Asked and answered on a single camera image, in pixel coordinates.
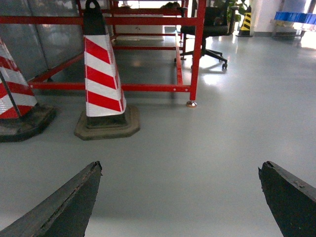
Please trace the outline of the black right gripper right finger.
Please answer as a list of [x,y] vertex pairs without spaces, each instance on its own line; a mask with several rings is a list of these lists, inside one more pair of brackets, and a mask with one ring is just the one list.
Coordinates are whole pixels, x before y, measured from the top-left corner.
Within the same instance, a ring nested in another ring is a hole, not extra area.
[[270,211],[284,237],[316,235],[316,189],[271,161],[258,169]]

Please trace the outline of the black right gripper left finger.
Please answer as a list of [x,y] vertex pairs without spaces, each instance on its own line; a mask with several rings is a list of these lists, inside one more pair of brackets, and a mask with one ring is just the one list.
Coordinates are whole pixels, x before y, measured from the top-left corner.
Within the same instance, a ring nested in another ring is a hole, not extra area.
[[2,237],[83,237],[92,214],[102,166],[95,161],[35,208],[4,228]]

